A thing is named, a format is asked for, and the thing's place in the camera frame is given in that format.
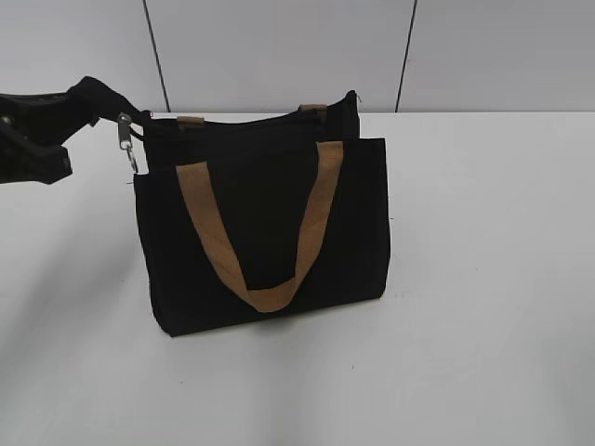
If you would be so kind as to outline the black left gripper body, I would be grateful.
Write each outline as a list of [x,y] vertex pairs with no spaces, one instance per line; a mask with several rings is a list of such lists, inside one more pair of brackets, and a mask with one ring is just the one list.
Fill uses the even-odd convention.
[[70,126],[63,120],[61,104],[61,99],[48,95],[3,95],[1,124],[11,126],[25,138],[42,147],[63,147]]

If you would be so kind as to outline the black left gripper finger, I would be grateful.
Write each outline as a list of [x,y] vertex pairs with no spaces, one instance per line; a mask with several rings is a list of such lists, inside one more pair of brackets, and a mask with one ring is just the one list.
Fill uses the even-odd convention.
[[142,125],[142,113],[120,93],[100,80],[85,76],[67,90],[68,104],[64,119],[69,126],[95,125],[99,119],[116,122],[123,113],[136,125]]
[[42,147],[11,126],[1,124],[1,183],[38,182],[51,185],[73,173],[67,150]]

